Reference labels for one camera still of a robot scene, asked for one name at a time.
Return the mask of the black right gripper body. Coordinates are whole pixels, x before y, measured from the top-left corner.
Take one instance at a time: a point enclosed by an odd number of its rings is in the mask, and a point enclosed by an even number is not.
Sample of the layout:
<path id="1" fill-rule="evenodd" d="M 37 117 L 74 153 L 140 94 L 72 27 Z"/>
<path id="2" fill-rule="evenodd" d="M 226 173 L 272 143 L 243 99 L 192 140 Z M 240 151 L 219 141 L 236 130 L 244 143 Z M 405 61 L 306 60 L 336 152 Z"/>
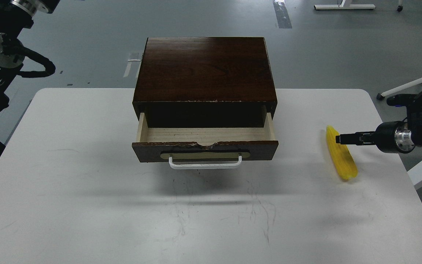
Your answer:
<path id="1" fill-rule="evenodd" d="M 415 149 L 412 131 L 404 121 L 381 123 L 374 132 L 374 144 L 384 153 L 408 154 Z"/>

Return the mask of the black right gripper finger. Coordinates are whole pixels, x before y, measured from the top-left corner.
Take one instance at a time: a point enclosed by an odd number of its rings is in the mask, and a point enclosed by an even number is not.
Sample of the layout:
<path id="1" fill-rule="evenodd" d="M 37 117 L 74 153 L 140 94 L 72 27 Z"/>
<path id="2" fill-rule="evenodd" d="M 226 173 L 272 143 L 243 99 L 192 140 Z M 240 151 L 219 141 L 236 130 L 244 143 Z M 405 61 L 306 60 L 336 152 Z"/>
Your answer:
<path id="1" fill-rule="evenodd" d="M 350 134 L 340 134 L 335 136 L 335 142 L 340 145 L 375 145 L 373 136 L 374 132 L 356 132 Z"/>

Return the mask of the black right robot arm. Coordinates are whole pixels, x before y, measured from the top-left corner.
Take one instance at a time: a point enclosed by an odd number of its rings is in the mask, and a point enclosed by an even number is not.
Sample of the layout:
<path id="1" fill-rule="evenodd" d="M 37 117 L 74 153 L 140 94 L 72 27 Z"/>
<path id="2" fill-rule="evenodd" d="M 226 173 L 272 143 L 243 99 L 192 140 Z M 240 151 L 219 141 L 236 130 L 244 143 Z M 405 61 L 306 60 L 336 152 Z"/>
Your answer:
<path id="1" fill-rule="evenodd" d="M 422 149 L 422 92 L 388 97 L 389 106 L 405 107 L 403 121 L 383 122 L 375 131 L 356 132 L 335 136 L 339 145 L 375 145 L 384 153 L 408 154 L 415 147 Z"/>

